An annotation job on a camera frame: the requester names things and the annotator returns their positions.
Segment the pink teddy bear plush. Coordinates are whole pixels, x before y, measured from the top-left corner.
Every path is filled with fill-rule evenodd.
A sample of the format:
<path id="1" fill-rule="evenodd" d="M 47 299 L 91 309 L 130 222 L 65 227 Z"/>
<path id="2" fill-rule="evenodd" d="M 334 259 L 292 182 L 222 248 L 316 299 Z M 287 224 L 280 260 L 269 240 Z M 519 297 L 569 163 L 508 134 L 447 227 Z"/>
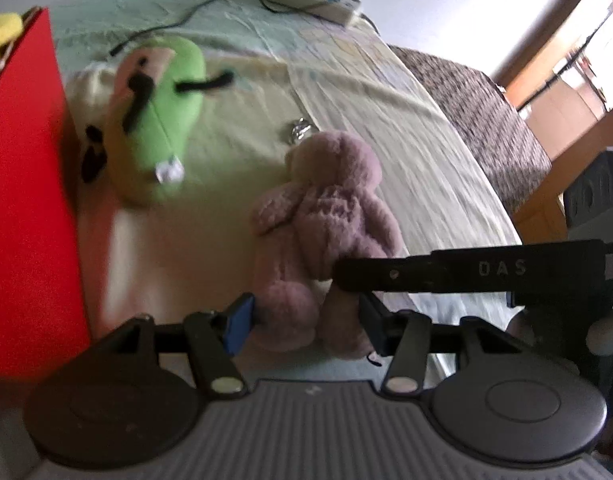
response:
<path id="1" fill-rule="evenodd" d="M 287 352 L 320 340 L 339 359 L 357 360 L 372 344 L 358 321 L 358 297 L 330 285 L 346 258 L 390 258 L 404 242 L 394 214 L 376 194 L 379 159 L 355 134 L 310 136 L 286 156 L 288 182 L 263 194 L 250 214 L 256 238 L 252 336 L 270 351 Z"/>

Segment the brown patterned blanket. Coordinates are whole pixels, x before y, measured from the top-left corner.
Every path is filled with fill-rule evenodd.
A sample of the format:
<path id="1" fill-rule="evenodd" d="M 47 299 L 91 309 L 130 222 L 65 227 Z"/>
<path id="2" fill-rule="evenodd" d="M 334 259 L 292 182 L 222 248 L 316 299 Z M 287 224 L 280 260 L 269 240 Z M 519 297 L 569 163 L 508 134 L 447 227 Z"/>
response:
<path id="1" fill-rule="evenodd" d="M 480 70 L 416 50 L 391 50 L 441 107 L 508 214 L 517 212 L 551 161 L 503 91 Z"/>

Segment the red cardboard box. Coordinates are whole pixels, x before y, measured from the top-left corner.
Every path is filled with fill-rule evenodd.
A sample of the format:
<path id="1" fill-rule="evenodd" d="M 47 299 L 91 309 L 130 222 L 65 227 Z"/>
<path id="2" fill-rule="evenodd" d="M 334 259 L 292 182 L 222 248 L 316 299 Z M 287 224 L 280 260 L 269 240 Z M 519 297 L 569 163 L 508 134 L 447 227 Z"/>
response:
<path id="1" fill-rule="evenodd" d="M 79 157 L 49 13 L 35 9 L 0 71 L 0 382 L 43 377 L 90 344 Z"/>

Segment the green avocado plush toy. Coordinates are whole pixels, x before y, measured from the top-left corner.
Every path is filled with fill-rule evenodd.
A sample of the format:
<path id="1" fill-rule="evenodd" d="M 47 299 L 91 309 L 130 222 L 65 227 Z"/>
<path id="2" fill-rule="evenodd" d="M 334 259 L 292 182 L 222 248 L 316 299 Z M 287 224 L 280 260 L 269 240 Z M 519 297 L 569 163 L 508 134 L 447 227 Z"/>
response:
<path id="1" fill-rule="evenodd" d="M 178 193 L 183 158 L 204 95 L 234 83 L 235 74 L 207 74 L 201 49 L 180 36 L 150 38 L 120 64 L 104 124 L 85 128 L 82 181 L 102 172 L 124 202 L 150 206 Z"/>

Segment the light green bed sheet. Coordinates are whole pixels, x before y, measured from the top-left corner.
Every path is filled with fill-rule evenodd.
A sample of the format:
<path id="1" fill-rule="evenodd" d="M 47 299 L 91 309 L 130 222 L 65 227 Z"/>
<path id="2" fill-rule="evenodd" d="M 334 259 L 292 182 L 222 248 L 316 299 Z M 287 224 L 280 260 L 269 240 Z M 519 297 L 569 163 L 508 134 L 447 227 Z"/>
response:
<path id="1" fill-rule="evenodd" d="M 73 119 L 102 128 L 116 66 L 111 48 L 131 32 L 177 20 L 195 0 L 78 0 L 50 8 Z M 250 289 L 248 214 L 286 180 L 291 146 L 318 130 L 358 134 L 378 155 L 378 195 L 404 237 L 404 255 L 520 238 L 489 179 L 430 94 L 368 25 L 344 29 L 271 14 L 256 0 L 222 0 L 177 34 L 202 49 L 210 74 L 235 83 L 204 98 L 183 158 L 180 195 L 149 208 L 121 205 L 107 175 L 81 184 L 79 243 L 94 338 L 134 314 L 180 322 L 227 307 Z M 331 358 L 319 344 L 265 352 L 248 343 L 249 380 L 380 379 L 364 361 Z"/>

